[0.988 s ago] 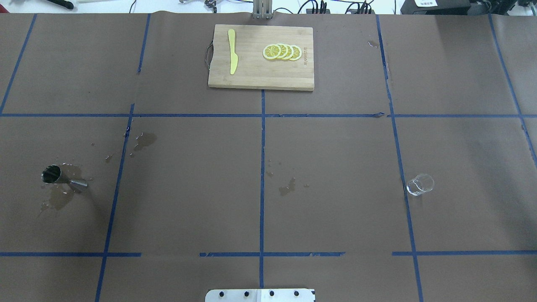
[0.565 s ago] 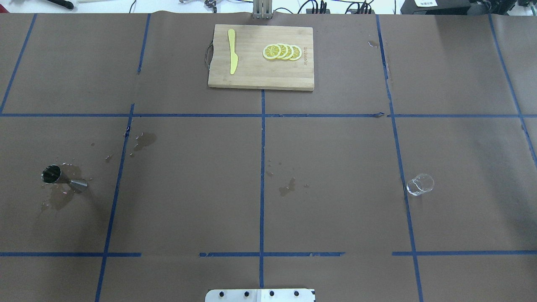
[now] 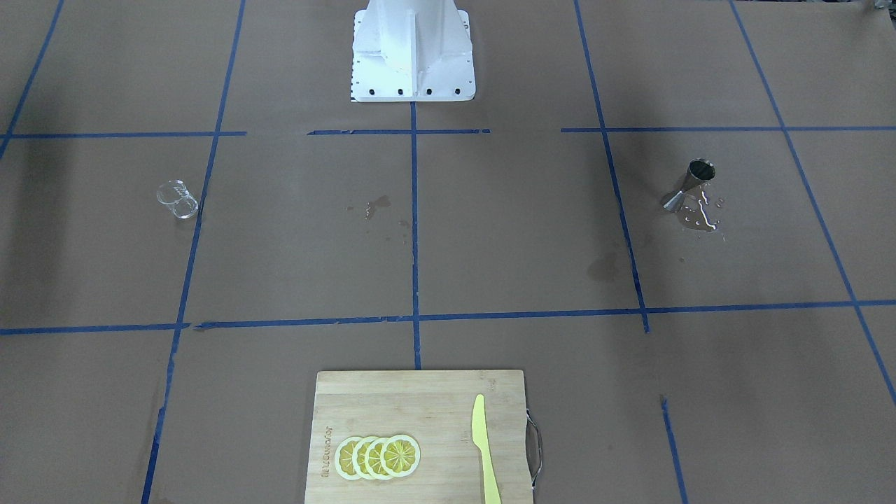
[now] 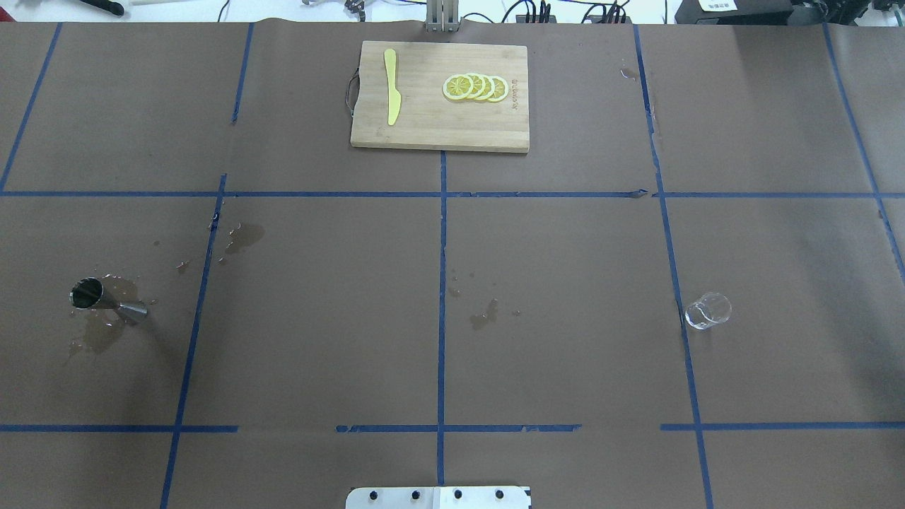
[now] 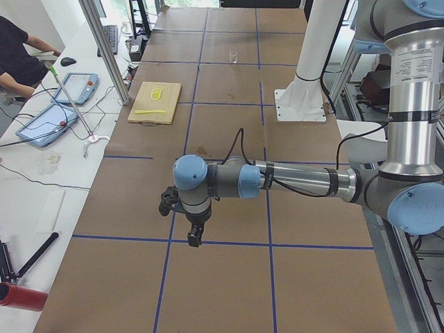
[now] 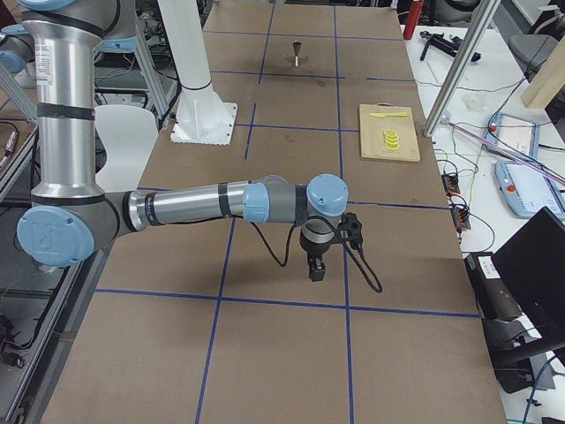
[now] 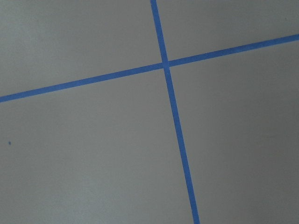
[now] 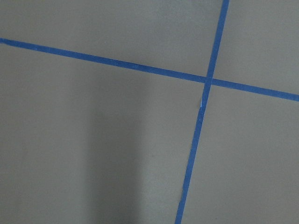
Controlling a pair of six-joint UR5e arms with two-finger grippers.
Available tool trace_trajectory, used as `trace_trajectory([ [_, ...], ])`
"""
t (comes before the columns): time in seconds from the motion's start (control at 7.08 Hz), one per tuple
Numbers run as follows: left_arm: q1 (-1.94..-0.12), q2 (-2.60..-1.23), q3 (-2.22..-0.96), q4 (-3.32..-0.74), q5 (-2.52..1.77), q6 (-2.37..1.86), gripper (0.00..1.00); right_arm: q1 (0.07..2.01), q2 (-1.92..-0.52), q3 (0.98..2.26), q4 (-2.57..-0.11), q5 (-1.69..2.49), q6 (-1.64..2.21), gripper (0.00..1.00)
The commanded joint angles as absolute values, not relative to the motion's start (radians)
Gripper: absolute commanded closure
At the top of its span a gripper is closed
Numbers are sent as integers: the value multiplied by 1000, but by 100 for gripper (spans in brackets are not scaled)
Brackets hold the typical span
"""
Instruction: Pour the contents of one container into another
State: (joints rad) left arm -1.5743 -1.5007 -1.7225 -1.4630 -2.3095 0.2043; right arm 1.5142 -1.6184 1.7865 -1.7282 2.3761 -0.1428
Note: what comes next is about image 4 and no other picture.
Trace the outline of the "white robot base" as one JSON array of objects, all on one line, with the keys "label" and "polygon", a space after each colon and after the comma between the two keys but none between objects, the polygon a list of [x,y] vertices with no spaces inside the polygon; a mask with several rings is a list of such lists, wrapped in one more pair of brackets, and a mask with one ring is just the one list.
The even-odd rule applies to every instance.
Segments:
[{"label": "white robot base", "polygon": [[360,487],[346,497],[346,508],[531,508],[529,487],[399,486]]}]

